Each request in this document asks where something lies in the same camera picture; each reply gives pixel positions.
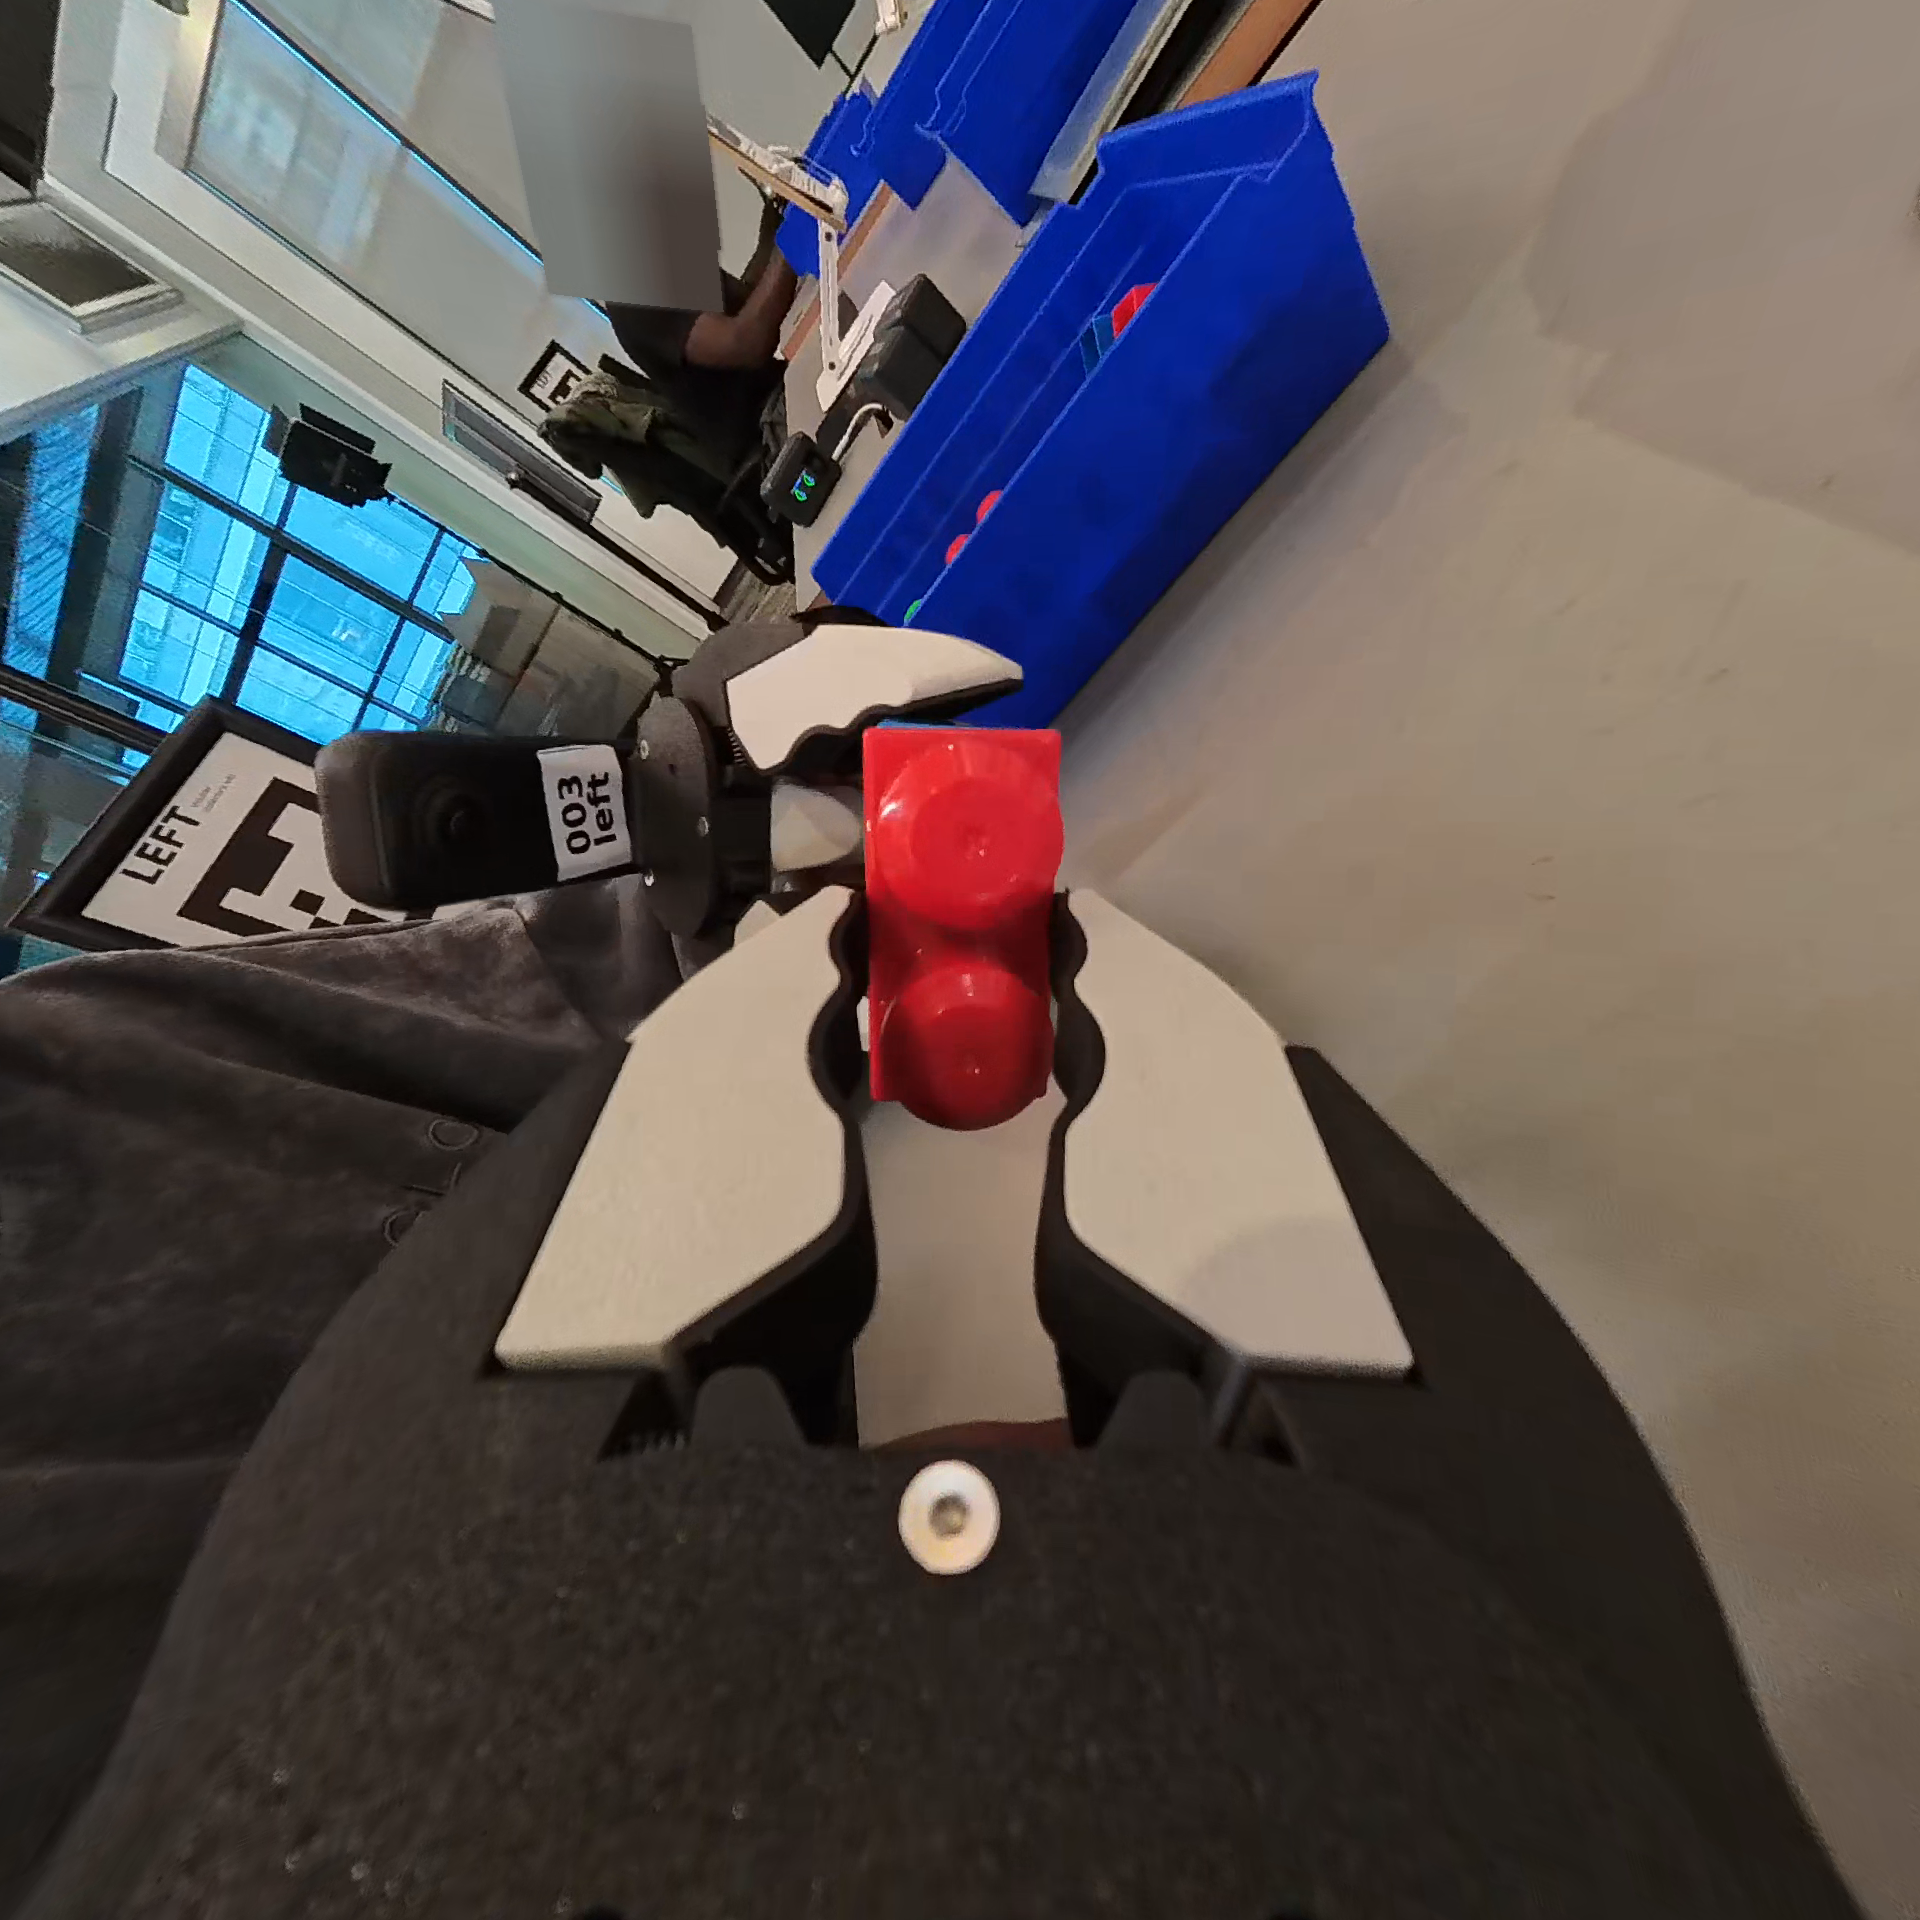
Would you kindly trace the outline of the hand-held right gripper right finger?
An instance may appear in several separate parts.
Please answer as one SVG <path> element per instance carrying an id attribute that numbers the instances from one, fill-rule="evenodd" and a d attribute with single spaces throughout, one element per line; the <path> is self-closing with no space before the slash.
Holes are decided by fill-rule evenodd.
<path id="1" fill-rule="evenodd" d="M 1146 1377 L 1238 1445 L 1263 1386 L 1411 1386 L 1415 1353 L 1280 1032 L 1074 888 L 1051 922 L 1055 1082 L 1035 1305 L 1074 1435 Z"/>

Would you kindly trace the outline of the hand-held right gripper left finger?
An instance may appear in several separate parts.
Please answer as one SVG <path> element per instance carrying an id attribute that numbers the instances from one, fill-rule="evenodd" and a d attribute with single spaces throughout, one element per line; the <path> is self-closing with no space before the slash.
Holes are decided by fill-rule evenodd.
<path id="1" fill-rule="evenodd" d="M 640 1023 L 491 1351 L 507 1377 L 630 1377 L 689 1425 L 769 1375 L 815 1445 L 857 1441 L 875 1307 L 860 1137 L 866 907 L 827 888 Z"/>

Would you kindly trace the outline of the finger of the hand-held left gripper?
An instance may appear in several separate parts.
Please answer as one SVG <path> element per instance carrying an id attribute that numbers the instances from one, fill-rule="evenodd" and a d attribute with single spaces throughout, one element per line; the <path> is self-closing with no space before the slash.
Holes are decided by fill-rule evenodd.
<path id="1" fill-rule="evenodd" d="M 1022 683 L 1019 661 L 976 641 L 827 623 L 727 680 L 727 733 L 758 776 L 780 777 L 816 737 L 857 737 L 936 710 L 967 714 Z"/>
<path id="2" fill-rule="evenodd" d="M 823 889 L 863 883 L 863 801 L 854 787 L 780 781 L 732 803 L 735 949 Z"/>

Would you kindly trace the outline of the red two-stud building block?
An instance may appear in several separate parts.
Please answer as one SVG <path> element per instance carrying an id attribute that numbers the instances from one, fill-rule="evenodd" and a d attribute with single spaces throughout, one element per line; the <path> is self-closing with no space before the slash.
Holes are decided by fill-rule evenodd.
<path id="1" fill-rule="evenodd" d="M 1062 768 L 1051 729 L 863 742 L 871 1094 L 946 1131 L 1003 1126 L 1050 1085 Z"/>

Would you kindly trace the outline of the blue plastic bin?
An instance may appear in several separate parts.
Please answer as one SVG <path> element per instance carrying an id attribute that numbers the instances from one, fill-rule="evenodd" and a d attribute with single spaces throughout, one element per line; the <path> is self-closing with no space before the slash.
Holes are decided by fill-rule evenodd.
<path id="1" fill-rule="evenodd" d="M 850 170 L 920 208 L 959 167 L 1031 226 L 1091 182 L 1098 144 L 1172 107 L 1238 5 L 939 3 L 926 11 Z"/>
<path id="2" fill-rule="evenodd" d="M 903 627 L 923 595 L 912 627 L 1019 661 L 984 726 L 1055 726 L 1385 347 L 1318 86 L 1303 71 L 1110 135 L 809 566 L 839 607 Z M 1086 378 L 1082 328 L 1143 282 L 1154 295 Z"/>
<path id="3" fill-rule="evenodd" d="M 870 81 L 857 81 L 835 99 L 825 119 L 808 141 L 808 161 L 847 189 L 848 224 L 863 217 L 881 189 L 881 163 L 873 146 L 875 111 L 875 87 Z"/>

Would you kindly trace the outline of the person's left forearm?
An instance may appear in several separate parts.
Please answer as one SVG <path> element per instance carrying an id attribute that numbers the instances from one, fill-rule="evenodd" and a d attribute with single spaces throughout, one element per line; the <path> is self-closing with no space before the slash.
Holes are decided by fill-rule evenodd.
<path id="1" fill-rule="evenodd" d="M 209 1154 L 368 1171 L 511 1131 L 682 989 L 636 880 L 6 984 L 6 1171 Z"/>

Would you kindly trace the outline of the black box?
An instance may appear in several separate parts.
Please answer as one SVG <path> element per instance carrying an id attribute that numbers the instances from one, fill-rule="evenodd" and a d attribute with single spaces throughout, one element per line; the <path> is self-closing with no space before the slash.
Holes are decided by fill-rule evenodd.
<path id="1" fill-rule="evenodd" d="M 951 363 L 969 320 L 939 285 L 916 274 L 886 307 L 850 379 L 855 407 L 879 406 L 896 421 L 910 419 Z"/>

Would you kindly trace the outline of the olive green jacket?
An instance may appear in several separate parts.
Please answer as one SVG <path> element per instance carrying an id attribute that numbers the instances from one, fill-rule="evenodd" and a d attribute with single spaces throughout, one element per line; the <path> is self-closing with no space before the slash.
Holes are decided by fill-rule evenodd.
<path id="1" fill-rule="evenodd" d="M 695 478 L 708 478 L 686 423 L 646 384 L 606 370 L 550 406 L 537 435 L 579 475 L 610 480 L 640 517 L 680 506 Z"/>

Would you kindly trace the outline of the wooden board document stand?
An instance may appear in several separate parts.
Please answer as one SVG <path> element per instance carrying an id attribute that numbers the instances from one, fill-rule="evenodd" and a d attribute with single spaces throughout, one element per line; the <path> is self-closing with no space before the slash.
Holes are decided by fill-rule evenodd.
<path id="1" fill-rule="evenodd" d="M 835 178 L 820 175 L 802 152 L 786 146 L 771 146 L 736 131 L 713 111 L 707 112 L 707 131 L 711 144 L 735 163 L 735 167 L 758 189 L 790 207 L 802 211 L 818 231 L 818 345 L 823 368 L 816 379 L 816 394 L 823 410 L 842 401 L 848 389 L 860 360 L 871 347 L 881 312 L 890 295 L 875 294 L 873 301 L 857 313 L 855 323 L 842 320 L 842 267 L 848 240 L 857 224 L 847 221 L 847 189 Z M 695 323 L 689 334 L 689 360 L 698 368 L 743 374 L 771 363 L 778 354 L 778 326 L 785 305 L 778 301 L 778 287 L 769 294 L 751 294 L 745 305 L 732 318 L 708 317 Z"/>

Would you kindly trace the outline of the black framed marker sign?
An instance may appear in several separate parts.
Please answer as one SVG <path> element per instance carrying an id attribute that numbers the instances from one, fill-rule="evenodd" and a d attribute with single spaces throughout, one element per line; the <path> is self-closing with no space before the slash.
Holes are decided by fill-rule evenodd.
<path id="1" fill-rule="evenodd" d="M 268 718 L 200 703 L 7 930 L 108 954 L 407 922 L 351 899 L 332 875 L 319 755 L 315 742 Z"/>

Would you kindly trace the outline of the person's own dark clothing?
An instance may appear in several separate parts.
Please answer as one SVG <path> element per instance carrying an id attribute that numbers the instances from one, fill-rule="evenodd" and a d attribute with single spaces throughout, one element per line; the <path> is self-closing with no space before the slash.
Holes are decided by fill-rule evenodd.
<path id="1" fill-rule="evenodd" d="M 481 1161 L 432 1121 L 371 1168 L 6 1168 L 6 1907 L 97 1786 L 242 1455 L 332 1317 Z"/>

